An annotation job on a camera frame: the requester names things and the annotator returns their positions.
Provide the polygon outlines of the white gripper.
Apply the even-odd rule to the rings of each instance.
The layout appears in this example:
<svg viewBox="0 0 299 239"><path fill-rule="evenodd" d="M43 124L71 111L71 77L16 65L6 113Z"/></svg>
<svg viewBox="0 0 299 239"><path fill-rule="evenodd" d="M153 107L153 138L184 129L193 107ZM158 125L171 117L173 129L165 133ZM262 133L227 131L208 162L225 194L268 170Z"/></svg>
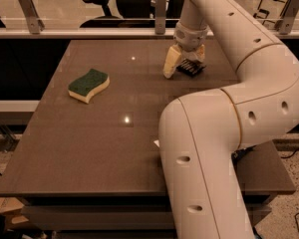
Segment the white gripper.
<svg viewBox="0 0 299 239"><path fill-rule="evenodd" d="M203 63L205 59L204 39L207 25L202 22L197 25L185 26L178 21L174 30L176 45L172 45L166 54L163 75L170 79L176 65L183 60Z"/></svg>

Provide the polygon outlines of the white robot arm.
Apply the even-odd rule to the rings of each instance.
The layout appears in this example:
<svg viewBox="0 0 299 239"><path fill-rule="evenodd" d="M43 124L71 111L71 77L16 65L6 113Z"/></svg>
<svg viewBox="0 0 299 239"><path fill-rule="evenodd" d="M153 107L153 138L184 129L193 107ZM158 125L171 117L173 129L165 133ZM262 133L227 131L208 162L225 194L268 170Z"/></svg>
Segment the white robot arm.
<svg viewBox="0 0 299 239"><path fill-rule="evenodd" d="M236 84L182 96L163 110L161 163L178 239L254 239L231 155L299 123L299 61L234 0L184 0L163 74L203 59L213 33Z"/></svg>

